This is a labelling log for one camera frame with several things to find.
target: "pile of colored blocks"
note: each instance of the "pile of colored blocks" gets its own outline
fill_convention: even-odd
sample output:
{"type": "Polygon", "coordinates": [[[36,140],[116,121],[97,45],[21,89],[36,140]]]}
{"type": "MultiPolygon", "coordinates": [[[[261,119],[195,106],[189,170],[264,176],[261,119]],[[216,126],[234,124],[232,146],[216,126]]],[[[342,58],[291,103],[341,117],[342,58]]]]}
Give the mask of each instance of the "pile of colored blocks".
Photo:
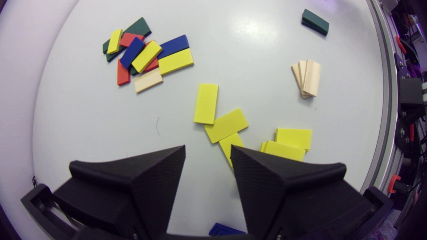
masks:
{"type": "Polygon", "coordinates": [[[260,152],[301,161],[311,148],[311,129],[277,129],[275,141],[261,143],[260,152]]]}
{"type": "Polygon", "coordinates": [[[185,35],[159,45],[154,40],[144,42],[150,34],[147,22],[140,18],[125,31],[112,32],[102,45],[108,62],[126,49],[117,61],[117,85],[130,83],[130,75],[144,73],[134,79],[135,92],[139,93],[162,83],[163,75],[194,64],[185,35]]]}

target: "wooden block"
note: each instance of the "wooden block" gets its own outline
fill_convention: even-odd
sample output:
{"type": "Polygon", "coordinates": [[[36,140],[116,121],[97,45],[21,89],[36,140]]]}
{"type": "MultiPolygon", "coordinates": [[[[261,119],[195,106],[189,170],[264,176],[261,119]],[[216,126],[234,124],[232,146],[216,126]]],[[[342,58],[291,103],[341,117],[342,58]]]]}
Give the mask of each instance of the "wooden block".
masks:
{"type": "MultiPolygon", "coordinates": [[[[123,33],[133,33],[133,34],[138,34],[138,35],[142,35],[144,37],[147,37],[148,35],[151,34],[151,30],[147,25],[147,22],[145,21],[144,18],[140,18],[138,19],[136,22],[134,22],[131,26],[129,26],[126,30],[123,31],[123,33]]],[[[108,47],[110,43],[110,40],[108,39],[104,44],[108,47]]],[[[124,46],[119,46],[119,50],[116,53],[113,54],[106,54],[106,58],[107,58],[107,62],[111,62],[115,57],[117,57],[126,47],[124,46]]],[[[102,52],[103,53],[107,53],[107,49],[104,50],[104,47],[102,48],[102,52]]]]}
{"type": "Polygon", "coordinates": [[[310,151],[311,129],[277,129],[276,142],[310,151]]]}
{"type": "Polygon", "coordinates": [[[217,97],[218,85],[199,84],[193,122],[204,124],[214,123],[217,97]]]}
{"type": "Polygon", "coordinates": [[[129,71],[121,64],[120,59],[117,61],[117,85],[121,86],[131,82],[129,71]]]}
{"type": "Polygon", "coordinates": [[[222,151],[224,152],[225,157],[227,158],[228,163],[230,164],[231,168],[233,168],[233,164],[232,164],[231,159],[230,159],[231,145],[245,147],[245,146],[243,146],[243,143],[239,137],[239,134],[236,132],[236,133],[222,139],[221,141],[219,141],[219,145],[221,146],[222,151]]]}
{"type": "Polygon", "coordinates": [[[141,41],[144,41],[145,39],[144,36],[126,32],[123,34],[122,39],[119,42],[119,45],[123,47],[129,47],[135,38],[138,38],[141,41]]]}
{"type": "Polygon", "coordinates": [[[182,35],[175,39],[167,41],[160,46],[163,49],[163,51],[159,54],[158,59],[162,59],[164,57],[167,57],[171,54],[177,53],[179,51],[182,51],[190,47],[188,45],[188,40],[186,35],[182,35]]]}
{"type": "Polygon", "coordinates": [[[310,96],[309,94],[305,94],[302,91],[301,78],[300,78],[300,72],[299,72],[298,64],[292,65],[291,68],[292,68],[292,72],[294,74],[296,83],[298,84],[299,92],[301,93],[302,98],[309,97],[310,96]]]}
{"type": "Polygon", "coordinates": [[[213,125],[206,124],[205,130],[212,143],[216,143],[233,133],[236,133],[249,126],[240,108],[237,108],[226,115],[217,118],[213,125]]]}
{"type": "Polygon", "coordinates": [[[260,148],[260,152],[264,152],[266,150],[266,144],[265,142],[261,143],[261,148],[260,148]]]}
{"type": "Polygon", "coordinates": [[[135,92],[140,93],[162,82],[163,78],[160,75],[160,70],[154,69],[153,71],[150,71],[144,75],[141,75],[140,77],[135,78],[135,92]]]}
{"type": "Polygon", "coordinates": [[[120,62],[126,69],[130,68],[133,60],[141,53],[144,47],[145,43],[143,41],[139,38],[134,38],[128,49],[126,49],[125,54],[123,54],[123,57],[120,59],[120,62]]]}
{"type": "Polygon", "coordinates": [[[141,73],[150,64],[157,55],[161,52],[161,47],[155,42],[151,41],[142,50],[142,52],[132,62],[132,66],[141,73]]]}
{"type": "Polygon", "coordinates": [[[111,33],[110,43],[108,44],[107,54],[117,53],[119,51],[119,43],[122,38],[122,30],[117,29],[111,33]]]}
{"type": "Polygon", "coordinates": [[[144,69],[144,72],[149,72],[155,68],[159,67],[159,61],[157,58],[155,58],[152,62],[150,62],[150,64],[148,64],[148,66],[144,69]]]}
{"type": "Polygon", "coordinates": [[[193,65],[193,57],[189,48],[159,59],[160,74],[171,73],[183,67],[193,65]]]}
{"type": "Polygon", "coordinates": [[[273,141],[267,141],[265,153],[302,162],[305,150],[273,141]]]}
{"type": "Polygon", "coordinates": [[[303,91],[305,94],[317,96],[319,93],[320,64],[307,60],[303,91]]]}
{"type": "Polygon", "coordinates": [[[307,9],[304,9],[304,12],[302,13],[301,22],[302,24],[312,28],[315,31],[318,31],[325,36],[328,34],[329,23],[316,14],[308,11],[307,9]]]}

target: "white table surface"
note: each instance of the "white table surface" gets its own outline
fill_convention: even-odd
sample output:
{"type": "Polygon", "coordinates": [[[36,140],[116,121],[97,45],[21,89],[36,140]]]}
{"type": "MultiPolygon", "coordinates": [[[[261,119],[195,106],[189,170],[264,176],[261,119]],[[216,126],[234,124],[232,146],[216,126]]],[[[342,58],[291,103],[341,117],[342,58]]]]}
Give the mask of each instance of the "white table surface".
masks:
{"type": "Polygon", "coordinates": [[[342,162],[359,190],[380,127],[383,75],[365,1],[80,0],[52,48],[35,107],[35,175],[52,191],[73,160],[111,161],[185,144],[187,158],[168,232],[207,235],[215,222],[247,231],[236,181],[218,144],[193,123],[199,83],[219,85],[216,117],[235,108],[245,147],[276,128],[312,129],[308,163],[342,162]],[[307,8],[330,23],[327,37],[301,25],[307,8]],[[186,34],[195,65],[141,94],[118,87],[117,60],[102,44],[144,17],[158,43],[186,34]],[[290,66],[322,65],[319,95],[302,99],[290,66]]]}

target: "green block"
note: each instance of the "green block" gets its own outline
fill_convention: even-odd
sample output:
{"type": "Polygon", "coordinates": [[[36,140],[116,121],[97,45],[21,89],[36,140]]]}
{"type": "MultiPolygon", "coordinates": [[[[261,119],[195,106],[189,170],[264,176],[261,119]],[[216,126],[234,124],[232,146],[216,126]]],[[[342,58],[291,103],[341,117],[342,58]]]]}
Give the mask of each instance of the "green block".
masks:
{"type": "Polygon", "coordinates": [[[131,72],[132,76],[135,76],[135,75],[137,75],[139,73],[138,71],[136,71],[136,69],[133,66],[131,66],[130,72],[131,72]]]}
{"type": "MultiPolygon", "coordinates": [[[[148,27],[147,22],[144,18],[138,19],[136,22],[134,22],[132,25],[130,25],[126,30],[123,31],[123,34],[125,33],[133,33],[138,35],[143,35],[144,37],[151,34],[150,27],[148,27]]],[[[103,45],[102,45],[102,52],[107,53],[108,44],[110,43],[110,39],[108,39],[103,45]]],[[[123,51],[121,49],[123,46],[120,46],[118,53],[110,54],[110,57],[107,55],[107,61],[110,62],[113,60],[117,55],[119,55],[120,52],[123,51]]]]}
{"type": "Polygon", "coordinates": [[[328,34],[329,23],[307,9],[302,13],[301,23],[325,36],[328,34]]]}

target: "unpainted wooden block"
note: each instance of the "unpainted wooden block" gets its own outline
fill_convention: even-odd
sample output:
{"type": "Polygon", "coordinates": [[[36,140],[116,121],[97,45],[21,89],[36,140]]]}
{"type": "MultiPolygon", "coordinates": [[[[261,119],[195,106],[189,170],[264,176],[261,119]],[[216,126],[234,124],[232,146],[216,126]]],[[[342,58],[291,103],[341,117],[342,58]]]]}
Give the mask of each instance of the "unpainted wooden block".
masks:
{"type": "Polygon", "coordinates": [[[215,120],[218,85],[199,84],[193,122],[213,124],[215,120]]]}
{"type": "Polygon", "coordinates": [[[189,48],[159,59],[160,74],[165,75],[193,65],[193,56],[189,48]]]}
{"type": "Polygon", "coordinates": [[[111,33],[107,54],[113,54],[119,51],[119,43],[122,38],[122,32],[122,29],[117,29],[116,31],[111,33]]]}
{"type": "Polygon", "coordinates": [[[295,80],[296,80],[296,83],[297,83],[297,85],[298,85],[299,92],[301,93],[302,98],[309,97],[309,96],[310,96],[309,94],[305,94],[305,93],[302,91],[302,82],[301,82],[301,77],[300,77],[300,75],[301,75],[301,74],[300,74],[300,72],[299,72],[298,64],[294,64],[294,65],[292,65],[292,66],[291,66],[291,69],[292,69],[292,72],[293,72],[293,74],[294,74],[294,77],[295,77],[295,80]]]}
{"type": "Polygon", "coordinates": [[[132,66],[141,73],[150,64],[157,55],[162,51],[162,48],[155,42],[151,41],[146,45],[144,50],[132,62],[132,66]]]}
{"type": "Polygon", "coordinates": [[[216,143],[231,134],[238,132],[249,126],[240,108],[237,108],[226,115],[217,118],[213,125],[206,124],[205,130],[212,143],[216,143]]]}
{"type": "Polygon", "coordinates": [[[222,148],[222,151],[225,154],[225,157],[227,158],[231,168],[233,168],[233,164],[231,162],[230,156],[231,156],[231,145],[235,145],[235,146],[240,146],[240,147],[245,147],[242,143],[242,140],[239,137],[239,134],[233,133],[232,135],[222,139],[221,141],[219,141],[219,145],[222,148]]]}
{"type": "Polygon", "coordinates": [[[305,69],[304,88],[305,94],[310,94],[316,97],[319,93],[319,80],[320,80],[320,64],[308,59],[305,69]]]}
{"type": "Polygon", "coordinates": [[[287,158],[287,159],[300,161],[300,162],[302,162],[305,155],[305,150],[303,149],[299,149],[293,146],[289,146],[286,144],[273,142],[273,141],[267,141],[264,152],[274,156],[287,158]]]}
{"type": "Polygon", "coordinates": [[[159,69],[154,69],[150,72],[147,72],[144,75],[141,75],[140,77],[137,77],[134,79],[135,83],[135,92],[140,93],[154,85],[157,85],[159,83],[163,82],[163,78],[160,75],[159,69]]]}
{"type": "Polygon", "coordinates": [[[277,129],[276,142],[310,151],[311,129],[277,129]]]}

